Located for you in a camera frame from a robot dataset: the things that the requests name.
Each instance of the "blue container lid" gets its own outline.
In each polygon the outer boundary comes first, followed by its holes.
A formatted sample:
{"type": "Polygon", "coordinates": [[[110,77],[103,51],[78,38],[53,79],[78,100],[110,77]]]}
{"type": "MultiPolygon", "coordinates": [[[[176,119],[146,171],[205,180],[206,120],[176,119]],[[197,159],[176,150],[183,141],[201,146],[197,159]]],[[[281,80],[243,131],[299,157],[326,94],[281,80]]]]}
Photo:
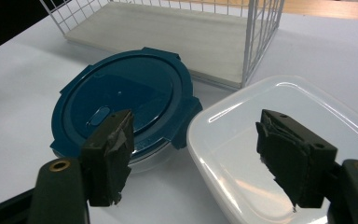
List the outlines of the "blue container lid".
{"type": "Polygon", "coordinates": [[[186,146],[186,130],[202,110],[179,55],[144,48],[89,65],[61,91],[52,117],[58,156],[77,157],[86,139],[110,114],[130,109],[140,160],[172,143],[186,146]]]}

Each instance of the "white wire rack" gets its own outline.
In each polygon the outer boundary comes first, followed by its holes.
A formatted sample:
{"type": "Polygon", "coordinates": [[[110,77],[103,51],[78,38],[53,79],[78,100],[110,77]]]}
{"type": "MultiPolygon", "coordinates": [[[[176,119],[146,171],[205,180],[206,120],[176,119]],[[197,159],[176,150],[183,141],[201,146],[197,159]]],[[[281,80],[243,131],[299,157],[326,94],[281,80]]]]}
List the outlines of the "white wire rack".
{"type": "Polygon", "coordinates": [[[225,82],[219,83],[219,80],[212,81],[237,89],[245,86],[278,28],[284,0],[40,0],[40,2],[64,35],[111,2],[179,8],[246,20],[244,24],[246,27],[243,27],[245,41],[241,55],[243,63],[240,84],[231,85],[225,82]]]}

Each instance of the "table surface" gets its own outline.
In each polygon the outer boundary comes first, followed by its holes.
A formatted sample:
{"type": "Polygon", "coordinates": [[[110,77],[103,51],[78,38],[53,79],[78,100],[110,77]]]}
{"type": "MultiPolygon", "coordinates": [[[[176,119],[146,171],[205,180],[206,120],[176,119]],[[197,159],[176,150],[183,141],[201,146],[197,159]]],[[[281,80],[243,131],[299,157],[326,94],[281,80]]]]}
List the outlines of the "table surface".
{"type": "MultiPolygon", "coordinates": [[[[110,52],[65,40],[45,18],[0,47],[0,202],[34,186],[49,148],[60,90],[110,52]]],[[[283,14],[250,84],[300,76],[358,112],[358,20],[283,14]]],[[[203,106],[232,91],[198,81],[203,106]]],[[[160,166],[129,177],[122,202],[91,208],[92,223],[227,223],[186,148],[160,166]]]]}

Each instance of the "white table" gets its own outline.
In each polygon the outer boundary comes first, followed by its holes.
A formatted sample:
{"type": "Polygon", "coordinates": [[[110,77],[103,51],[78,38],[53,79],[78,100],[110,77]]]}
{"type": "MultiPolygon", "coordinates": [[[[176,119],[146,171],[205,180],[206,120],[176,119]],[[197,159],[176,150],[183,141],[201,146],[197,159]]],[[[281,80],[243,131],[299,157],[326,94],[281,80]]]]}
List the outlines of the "white table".
{"type": "MultiPolygon", "coordinates": [[[[66,41],[45,18],[0,47],[0,202],[33,188],[55,159],[50,120],[59,91],[107,51],[66,41]]],[[[358,21],[283,14],[250,83],[275,75],[307,79],[358,112],[358,21]]],[[[194,82],[204,107],[230,91],[194,82]]],[[[91,208],[91,223],[227,223],[186,148],[131,175],[117,206],[91,208]]]]}

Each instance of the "wire basket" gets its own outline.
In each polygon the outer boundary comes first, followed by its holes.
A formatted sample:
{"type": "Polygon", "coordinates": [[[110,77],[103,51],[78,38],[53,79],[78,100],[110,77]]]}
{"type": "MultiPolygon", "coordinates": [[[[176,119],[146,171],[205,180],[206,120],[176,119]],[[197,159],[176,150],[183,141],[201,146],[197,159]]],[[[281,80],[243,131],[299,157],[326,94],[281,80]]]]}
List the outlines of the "wire basket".
{"type": "Polygon", "coordinates": [[[116,52],[178,53],[193,77],[246,85],[277,30],[284,0],[40,0],[69,40],[116,52]]]}

